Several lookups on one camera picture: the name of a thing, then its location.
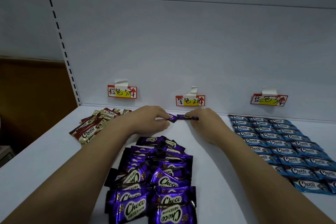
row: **pile of purple candy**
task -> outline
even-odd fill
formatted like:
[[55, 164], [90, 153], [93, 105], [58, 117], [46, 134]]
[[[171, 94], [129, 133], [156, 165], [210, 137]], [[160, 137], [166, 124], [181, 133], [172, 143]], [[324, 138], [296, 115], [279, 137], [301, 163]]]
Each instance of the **pile of purple candy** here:
[[[182, 120], [170, 117], [172, 122]], [[193, 156], [164, 136], [140, 137], [136, 145], [124, 149], [119, 168], [111, 168], [105, 181], [110, 188], [105, 203], [109, 223], [144, 216], [148, 224], [197, 223], [196, 188], [191, 186]]]
[[229, 115], [245, 143], [301, 192], [336, 195], [336, 162], [288, 120]]

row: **white tabletop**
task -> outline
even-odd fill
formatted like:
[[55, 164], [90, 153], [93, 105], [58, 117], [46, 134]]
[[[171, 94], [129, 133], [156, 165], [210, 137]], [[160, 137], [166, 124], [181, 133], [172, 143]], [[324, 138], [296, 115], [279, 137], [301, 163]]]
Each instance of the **white tabletop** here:
[[[78, 126], [80, 119], [103, 107], [78, 107], [0, 168], [0, 222], [81, 148], [80, 144], [69, 135], [69, 131]], [[227, 115], [221, 114], [221, 117], [229, 125]], [[290, 120], [336, 160], [334, 137], [336, 122]], [[199, 224], [222, 223], [224, 220], [227, 223], [257, 223], [233, 167], [217, 147], [204, 142], [187, 121], [179, 120], [159, 135], [174, 139], [186, 148], [187, 154], [194, 156], [192, 185], [197, 188]], [[134, 144], [135, 137], [132, 137], [125, 146], [129, 147]], [[121, 154], [113, 167], [118, 167], [120, 157]], [[108, 216], [104, 214], [107, 190], [106, 187], [101, 190], [91, 216], [91, 223], [108, 223]], [[312, 193], [305, 193], [305, 196], [336, 221], [336, 196]], [[132, 223], [145, 224], [147, 223], [146, 217]]]

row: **pile of brown candy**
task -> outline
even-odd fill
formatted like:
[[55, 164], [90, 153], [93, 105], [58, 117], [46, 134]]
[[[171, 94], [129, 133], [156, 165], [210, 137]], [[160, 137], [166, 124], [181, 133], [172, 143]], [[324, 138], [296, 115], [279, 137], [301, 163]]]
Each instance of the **pile of brown candy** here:
[[132, 110], [128, 109], [111, 110], [107, 107], [100, 111], [95, 110], [91, 116], [82, 119], [80, 125], [69, 132], [69, 134], [76, 138], [82, 145], [86, 144], [106, 126], [108, 121], [131, 111]]
[[[172, 122], [185, 119], [191, 118], [170, 114]], [[111, 168], [105, 181], [110, 188], [105, 204], [109, 223], [143, 216], [149, 224], [197, 223], [193, 156], [164, 136], [140, 137], [136, 145], [124, 149], [119, 168]]]

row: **red border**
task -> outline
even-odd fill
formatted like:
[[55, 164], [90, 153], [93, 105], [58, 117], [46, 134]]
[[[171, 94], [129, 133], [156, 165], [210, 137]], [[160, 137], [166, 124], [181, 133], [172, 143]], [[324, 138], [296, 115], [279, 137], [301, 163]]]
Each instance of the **red border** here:
[[[251, 98], [251, 101], [250, 101], [250, 104], [252, 105], [260, 105], [260, 104], [256, 104], [256, 103], [252, 103], [252, 100], [255, 96], [266, 96], [266, 95], [263, 95], [262, 93], [256, 93], [256, 94], [253, 94], [252, 98]], [[281, 96], [284, 96], [284, 97], [287, 97], [286, 98], [286, 101], [285, 103], [283, 104], [283, 106], [279, 106], [279, 105], [269, 105], [269, 106], [278, 106], [278, 107], [284, 107], [286, 102], [287, 102], [287, 99], [288, 99], [288, 95], [269, 95], [269, 97], [281, 97]]]
[[[110, 88], [115, 88], [115, 86], [114, 86], [114, 85], [107, 85], [107, 96], [108, 96], [109, 98], [125, 98], [125, 97], [112, 97], [112, 96], [109, 96], [109, 87], [110, 87]], [[128, 89], [130, 89], [130, 88], [135, 88], [136, 98], [126, 98], [126, 99], [137, 99], [137, 98], [138, 98], [138, 88], [137, 88], [137, 87], [134, 87], [134, 86], [128, 86], [127, 88], [128, 88]]]
[[204, 105], [177, 105], [176, 99], [177, 98], [183, 98], [183, 96], [175, 96], [175, 104], [176, 104], [176, 106], [186, 106], [186, 107], [205, 106], [205, 95], [196, 95], [197, 98], [199, 96], [204, 97]]

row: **price tag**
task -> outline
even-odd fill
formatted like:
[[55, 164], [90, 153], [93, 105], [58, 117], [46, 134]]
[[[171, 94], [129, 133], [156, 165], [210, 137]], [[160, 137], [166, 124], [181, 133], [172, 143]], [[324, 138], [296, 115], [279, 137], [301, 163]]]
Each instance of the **price tag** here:
[[204, 106], [205, 95], [195, 97], [191, 96], [175, 96], [177, 106]]
[[118, 87], [107, 85], [108, 96], [112, 98], [137, 98], [136, 87]]
[[267, 96], [259, 93], [253, 95], [251, 104], [284, 106], [287, 98], [288, 95]]

